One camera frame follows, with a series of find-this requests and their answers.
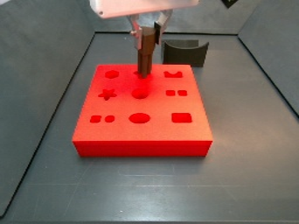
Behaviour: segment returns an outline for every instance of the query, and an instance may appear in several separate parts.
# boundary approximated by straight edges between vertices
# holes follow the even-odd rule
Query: black arch-shaped block
[[[162,63],[202,67],[209,42],[198,46],[197,39],[168,39],[162,42]]]

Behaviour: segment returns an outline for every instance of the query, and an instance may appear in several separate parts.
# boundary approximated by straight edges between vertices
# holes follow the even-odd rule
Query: gray wall
[[[174,10],[168,32],[237,34],[261,0],[238,0],[228,9],[220,0],[200,0],[196,7]],[[124,17],[102,20],[89,8],[88,0],[78,0],[96,32],[128,32]],[[156,13],[140,17],[140,25],[153,25]]]
[[[299,114],[299,1],[264,0],[238,37]]]
[[[0,6],[0,216],[93,33],[73,0]]]

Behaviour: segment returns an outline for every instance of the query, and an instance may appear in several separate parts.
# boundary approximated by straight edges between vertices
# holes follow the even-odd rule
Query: rectangular hole
[[[190,123],[192,115],[189,113],[172,113],[173,123]]]

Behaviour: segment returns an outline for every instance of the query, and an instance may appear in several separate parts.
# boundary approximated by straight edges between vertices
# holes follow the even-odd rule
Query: white robot part
[[[198,0],[89,0],[89,6],[101,18],[116,18],[152,11],[194,6]]]

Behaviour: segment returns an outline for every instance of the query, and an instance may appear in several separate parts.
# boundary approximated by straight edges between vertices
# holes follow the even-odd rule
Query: red foam block
[[[192,69],[97,66],[72,142],[82,157],[205,156],[210,127]]]

